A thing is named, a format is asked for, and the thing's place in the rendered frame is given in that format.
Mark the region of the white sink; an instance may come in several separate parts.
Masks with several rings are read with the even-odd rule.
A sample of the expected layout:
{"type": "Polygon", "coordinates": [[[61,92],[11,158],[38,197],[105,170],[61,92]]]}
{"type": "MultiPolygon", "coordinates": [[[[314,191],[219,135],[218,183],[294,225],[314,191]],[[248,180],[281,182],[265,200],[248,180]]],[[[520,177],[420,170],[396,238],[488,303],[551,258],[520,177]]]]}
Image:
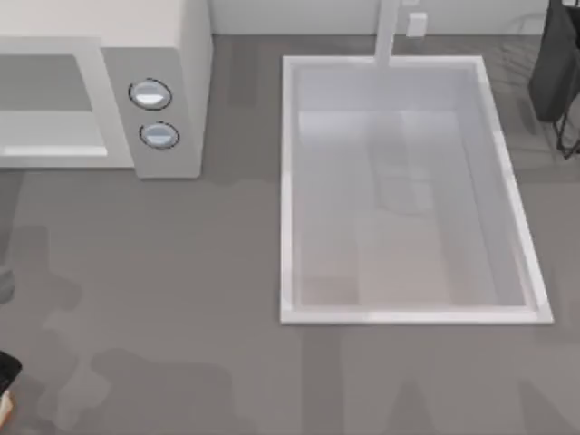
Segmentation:
{"type": "Polygon", "coordinates": [[[286,56],[282,324],[551,324],[479,55],[286,56]]]}

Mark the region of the round grey microwave knob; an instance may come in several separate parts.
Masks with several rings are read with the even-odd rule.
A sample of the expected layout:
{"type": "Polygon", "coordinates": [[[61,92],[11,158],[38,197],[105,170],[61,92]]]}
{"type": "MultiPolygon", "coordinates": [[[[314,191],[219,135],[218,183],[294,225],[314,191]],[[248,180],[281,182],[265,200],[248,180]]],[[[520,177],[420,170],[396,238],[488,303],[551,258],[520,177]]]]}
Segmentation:
{"type": "Polygon", "coordinates": [[[168,150],[179,143],[179,131],[169,123],[154,122],[143,125],[139,130],[140,140],[155,150],[168,150]]]}
{"type": "Polygon", "coordinates": [[[128,90],[130,100],[145,111],[161,111],[172,101],[170,88],[163,82],[147,78],[132,83],[128,90]]]}

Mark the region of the pale microwave oven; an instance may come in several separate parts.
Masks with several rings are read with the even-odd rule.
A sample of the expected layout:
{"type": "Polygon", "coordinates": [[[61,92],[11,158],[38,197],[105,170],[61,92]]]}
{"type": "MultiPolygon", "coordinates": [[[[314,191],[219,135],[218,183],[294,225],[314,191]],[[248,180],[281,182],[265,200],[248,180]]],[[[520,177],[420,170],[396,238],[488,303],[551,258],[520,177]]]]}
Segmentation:
{"type": "Polygon", "coordinates": [[[198,177],[212,55],[208,0],[0,0],[0,169],[198,177]],[[131,101],[147,78],[170,88],[165,109],[131,101]],[[140,140],[159,121],[175,147],[140,140]]]}

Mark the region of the tall white tap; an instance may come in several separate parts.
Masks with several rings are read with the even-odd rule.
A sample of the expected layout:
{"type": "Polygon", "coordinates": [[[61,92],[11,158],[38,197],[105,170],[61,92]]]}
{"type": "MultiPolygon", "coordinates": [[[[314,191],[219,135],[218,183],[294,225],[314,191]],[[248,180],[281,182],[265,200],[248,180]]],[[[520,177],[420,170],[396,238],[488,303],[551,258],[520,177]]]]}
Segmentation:
{"type": "Polygon", "coordinates": [[[379,68],[387,68],[392,56],[401,0],[380,0],[374,60],[379,68]]]}

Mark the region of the small white wall box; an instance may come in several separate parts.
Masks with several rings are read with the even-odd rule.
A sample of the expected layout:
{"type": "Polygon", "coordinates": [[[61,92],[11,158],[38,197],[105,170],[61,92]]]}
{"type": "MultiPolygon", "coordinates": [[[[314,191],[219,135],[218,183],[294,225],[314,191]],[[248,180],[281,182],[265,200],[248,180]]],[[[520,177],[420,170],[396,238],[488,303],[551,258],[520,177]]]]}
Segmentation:
{"type": "Polygon", "coordinates": [[[414,12],[409,14],[406,35],[410,38],[424,37],[428,29],[428,14],[414,12]]]}

